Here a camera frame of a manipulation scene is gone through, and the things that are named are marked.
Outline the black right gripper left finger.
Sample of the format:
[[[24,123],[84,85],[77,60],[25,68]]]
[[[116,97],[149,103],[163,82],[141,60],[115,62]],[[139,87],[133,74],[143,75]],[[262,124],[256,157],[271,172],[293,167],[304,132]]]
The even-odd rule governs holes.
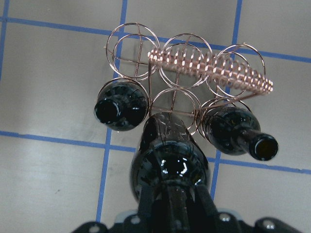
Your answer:
[[[157,209],[153,200],[153,192],[149,186],[143,186],[138,204],[139,232],[157,233]]]

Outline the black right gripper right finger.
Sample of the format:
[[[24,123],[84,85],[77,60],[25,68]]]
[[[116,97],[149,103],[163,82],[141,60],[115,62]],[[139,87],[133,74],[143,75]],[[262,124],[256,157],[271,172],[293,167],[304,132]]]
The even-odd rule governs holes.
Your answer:
[[[218,214],[206,185],[200,184],[195,187],[194,203],[200,218],[208,218]]]

